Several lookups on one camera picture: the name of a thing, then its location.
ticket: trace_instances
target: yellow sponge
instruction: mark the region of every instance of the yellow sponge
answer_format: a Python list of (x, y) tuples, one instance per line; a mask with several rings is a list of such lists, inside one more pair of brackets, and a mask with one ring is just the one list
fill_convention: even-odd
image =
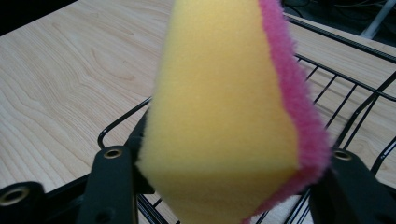
[(241, 223), (301, 168), (270, 48), (259, 1), (176, 0), (137, 165), (182, 223)]

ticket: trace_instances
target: cable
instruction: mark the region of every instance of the cable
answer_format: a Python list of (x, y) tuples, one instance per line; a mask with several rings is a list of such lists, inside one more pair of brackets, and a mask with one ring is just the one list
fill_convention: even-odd
[(380, 0), (380, 1), (373, 2), (373, 3), (368, 3), (370, 1), (371, 0), (365, 0), (365, 1), (359, 2), (357, 4), (352, 4), (352, 5), (334, 5), (334, 6), (335, 7), (370, 7), (370, 6), (376, 6), (378, 4), (383, 4), (383, 3), (387, 2), (387, 0)]
[(311, 3), (311, 0), (306, 0), (303, 4), (301, 5), (292, 5), (292, 4), (288, 4), (287, 1), (284, 1), (284, 5), (287, 7), (306, 7)]
[(392, 30), (387, 26), (387, 24), (386, 24), (385, 22), (382, 22), (381, 25), (382, 25), (383, 27), (385, 27), (385, 29), (387, 29), (388, 32), (390, 32), (390, 33), (393, 34), (393, 35), (396, 35), (396, 33), (395, 33), (394, 31), (392, 31)]
[(303, 14), (301, 14), (301, 12), (299, 10), (297, 10), (295, 7), (289, 6), (289, 5), (285, 5), (285, 7), (290, 8), (291, 10), (293, 10), (295, 13), (297, 13), (297, 15), (301, 18), (304, 18)]
[(374, 15), (370, 15), (370, 16), (367, 17), (367, 18), (355, 18), (355, 17), (351, 17), (351, 16), (347, 15), (347, 14), (346, 14), (345, 12), (343, 12), (343, 11), (341, 10), (341, 8), (339, 8), (339, 7), (336, 7), (335, 10), (337, 10), (338, 13), (340, 13), (342, 16), (344, 16), (344, 17), (346, 17), (346, 18), (348, 18), (348, 19), (354, 20), (354, 21), (370, 21), (370, 20), (372, 20), (372, 19), (374, 18)]
[(360, 6), (361, 4), (364, 4), (364, 3), (368, 3), (368, 2), (370, 2), (371, 0), (364, 0), (364, 1), (362, 1), (362, 2), (359, 2), (359, 3), (357, 3), (357, 4), (352, 4), (352, 5), (334, 5), (335, 7), (358, 7), (358, 6)]

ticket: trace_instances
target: wooden table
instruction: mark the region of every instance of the wooden table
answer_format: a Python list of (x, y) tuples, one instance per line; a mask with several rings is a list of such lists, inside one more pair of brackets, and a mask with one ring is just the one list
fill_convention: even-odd
[[(0, 188), (32, 180), (49, 191), (90, 171), (99, 132), (152, 93), (172, 4), (80, 0), (0, 37)], [(393, 47), (318, 26), (396, 55)], [(396, 64), (294, 25), (290, 30), (298, 53), (373, 87), (396, 71)], [(309, 72), (310, 65), (303, 66)], [(325, 81), (313, 80), (313, 95)], [(343, 89), (342, 83), (336, 88)], [(386, 93), (396, 96), (396, 84)], [(365, 94), (356, 96), (356, 104)], [(320, 103), (331, 108), (334, 99), (326, 96)], [(368, 165), (396, 133), (395, 103), (379, 107), (350, 147)], [(342, 116), (347, 119), (349, 112)], [(141, 115), (116, 128), (105, 143), (123, 144)], [(330, 128), (333, 136), (341, 126)], [(378, 178), (396, 187), (394, 154)]]

